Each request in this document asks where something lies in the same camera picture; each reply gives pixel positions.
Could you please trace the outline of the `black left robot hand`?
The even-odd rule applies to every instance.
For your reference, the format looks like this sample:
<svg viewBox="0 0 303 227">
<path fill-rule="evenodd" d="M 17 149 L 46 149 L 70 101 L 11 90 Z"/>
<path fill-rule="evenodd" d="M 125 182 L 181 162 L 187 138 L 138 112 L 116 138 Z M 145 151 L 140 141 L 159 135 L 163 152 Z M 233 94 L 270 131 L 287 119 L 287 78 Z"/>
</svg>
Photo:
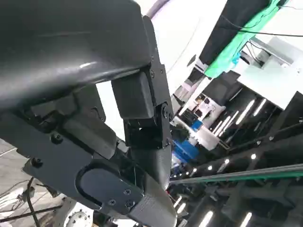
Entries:
<svg viewBox="0 0 303 227">
<path fill-rule="evenodd" d="M 28 175 L 94 211 L 174 227 L 172 118 L 135 1 L 1 1 L 0 137 Z"/>
</svg>

